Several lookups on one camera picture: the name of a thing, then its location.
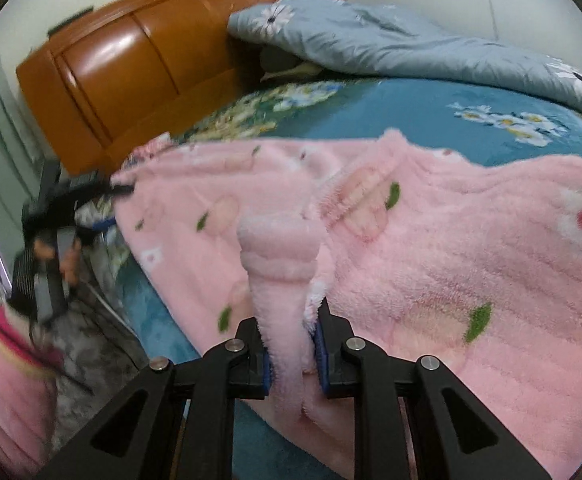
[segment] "blue bed sheet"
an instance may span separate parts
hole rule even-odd
[[[484,166],[549,153],[582,156],[579,113],[513,91],[426,79],[328,81],[257,92],[201,121],[181,142],[255,135],[378,137],[389,127],[415,144],[451,148]],[[150,356],[175,363],[198,357],[133,258],[120,268],[117,288]],[[236,408],[233,470],[249,480],[338,478],[242,402]]]

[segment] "blanket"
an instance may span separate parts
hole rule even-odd
[[[335,72],[494,86],[582,113],[582,70],[514,46],[451,34],[405,7],[280,0],[232,14],[228,32]]]
[[[436,354],[553,478],[582,461],[582,159],[482,168],[378,141],[185,145],[121,173],[116,218],[200,352],[255,314],[252,407],[353,477],[353,405],[319,390],[319,301],[389,354]]]

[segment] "yellow trim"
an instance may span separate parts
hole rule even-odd
[[[18,370],[28,377],[36,379],[52,379],[55,377],[53,370],[25,361],[20,356],[14,354],[2,341],[0,341],[0,352],[2,352],[2,355],[4,355],[7,361],[15,365]]]

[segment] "wooden headboard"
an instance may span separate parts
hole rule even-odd
[[[182,133],[256,87],[259,50],[226,24],[274,1],[118,0],[25,59],[21,89],[69,173],[116,171],[136,146]]]

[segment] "gray-blue quilt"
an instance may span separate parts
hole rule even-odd
[[[404,7],[280,0],[232,14],[228,31],[335,72],[494,86],[582,113],[581,70],[513,46],[455,36]]]

